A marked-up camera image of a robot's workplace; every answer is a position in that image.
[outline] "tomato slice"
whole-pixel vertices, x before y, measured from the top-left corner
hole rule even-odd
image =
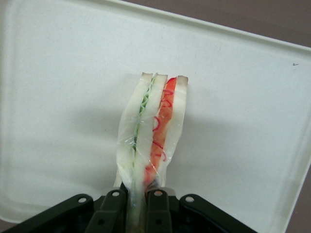
[[[150,162],[145,168],[145,187],[148,187],[156,177],[161,157],[166,161],[163,150],[168,123],[173,115],[173,100],[177,77],[171,78],[165,84],[162,92],[158,116],[155,116],[157,126],[153,129],[153,141],[151,146]]]

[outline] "white tray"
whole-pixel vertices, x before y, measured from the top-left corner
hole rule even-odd
[[[119,1],[0,1],[0,216],[113,185],[141,72],[185,75],[167,186],[284,232],[310,165],[311,49]]]

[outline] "plastic wrap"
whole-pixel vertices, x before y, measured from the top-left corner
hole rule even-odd
[[[188,78],[143,73],[120,121],[118,174],[129,191],[128,232],[143,231],[145,193],[165,183],[182,133]]]

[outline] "gray surface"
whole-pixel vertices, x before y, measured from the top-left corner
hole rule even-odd
[[[271,38],[311,47],[310,0],[127,0]],[[311,171],[287,233],[310,232]],[[0,232],[13,226],[0,220]]]

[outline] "black mechanical part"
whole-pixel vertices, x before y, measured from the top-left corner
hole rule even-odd
[[[145,233],[173,233],[169,196],[163,190],[148,193]]]

